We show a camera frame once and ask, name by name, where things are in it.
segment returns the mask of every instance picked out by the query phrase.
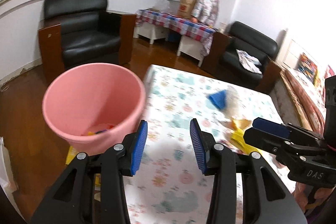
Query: wooden floor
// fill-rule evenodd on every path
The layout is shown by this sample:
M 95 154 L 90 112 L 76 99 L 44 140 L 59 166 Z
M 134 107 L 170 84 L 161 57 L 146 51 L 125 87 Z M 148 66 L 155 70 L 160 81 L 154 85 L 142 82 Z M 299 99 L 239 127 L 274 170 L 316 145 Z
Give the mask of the wooden floor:
M 132 60 L 125 65 L 141 79 L 151 64 L 211 77 L 198 66 L 198 60 L 176 56 L 178 44 L 134 39 Z M 0 136 L 8 148 L 19 190 L 16 203 L 29 221 L 44 193 L 65 168 L 68 144 L 46 125 L 41 103 L 47 88 L 42 66 L 8 83 L 0 93 Z

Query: bed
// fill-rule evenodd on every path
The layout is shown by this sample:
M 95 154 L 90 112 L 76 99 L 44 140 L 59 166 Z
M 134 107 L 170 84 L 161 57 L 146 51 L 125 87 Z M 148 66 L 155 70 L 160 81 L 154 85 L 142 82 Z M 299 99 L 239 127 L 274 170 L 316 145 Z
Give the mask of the bed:
M 303 55 L 316 65 L 317 75 L 309 75 L 315 84 L 298 70 Z M 283 70 L 270 96 L 281 119 L 284 123 L 292 123 L 322 135 L 326 117 L 324 79 L 333 75 L 332 69 L 325 60 L 318 62 L 313 58 L 288 31 L 276 62 Z

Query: screw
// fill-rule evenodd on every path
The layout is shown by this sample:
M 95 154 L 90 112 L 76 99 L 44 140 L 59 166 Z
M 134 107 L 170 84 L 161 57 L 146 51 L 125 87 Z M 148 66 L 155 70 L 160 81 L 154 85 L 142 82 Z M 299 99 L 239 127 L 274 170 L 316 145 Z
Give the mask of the screw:
M 252 152 L 252 158 L 254 158 L 254 159 L 260 159 L 261 155 L 258 152 Z
M 218 151 L 221 151 L 224 149 L 224 145 L 220 144 L 220 143 L 216 143 L 214 146 L 213 146 L 214 149 L 218 150 Z
M 121 143 L 117 143 L 115 146 L 113 146 L 113 149 L 116 151 L 120 151 L 124 149 L 124 146 Z
M 86 154 L 83 153 L 83 152 L 80 152 L 80 153 L 77 154 L 77 158 L 78 158 L 79 160 L 83 160 L 83 159 L 86 158 Z

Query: blue sponge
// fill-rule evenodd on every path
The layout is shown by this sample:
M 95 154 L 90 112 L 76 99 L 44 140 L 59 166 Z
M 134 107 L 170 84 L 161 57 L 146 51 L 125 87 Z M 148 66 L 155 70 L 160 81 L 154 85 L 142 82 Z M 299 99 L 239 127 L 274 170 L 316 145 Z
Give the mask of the blue sponge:
M 216 108 L 222 110 L 226 107 L 226 90 L 211 94 L 208 96 L 208 99 Z

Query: yellow toy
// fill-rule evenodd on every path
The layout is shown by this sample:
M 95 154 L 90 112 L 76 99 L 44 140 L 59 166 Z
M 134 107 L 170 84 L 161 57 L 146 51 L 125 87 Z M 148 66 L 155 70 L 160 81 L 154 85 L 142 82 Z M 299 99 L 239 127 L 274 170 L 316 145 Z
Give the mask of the yellow toy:
M 244 131 L 243 129 L 246 129 L 248 126 L 251 125 L 251 121 L 243 119 L 243 120 L 232 120 L 231 127 L 234 130 L 234 132 L 231 135 L 230 143 L 232 143 L 235 147 L 242 150 L 245 154 L 249 155 L 251 152 L 259 152 L 261 153 L 261 150 L 259 150 L 256 147 L 253 147 L 251 145 L 248 145 L 244 141 Z

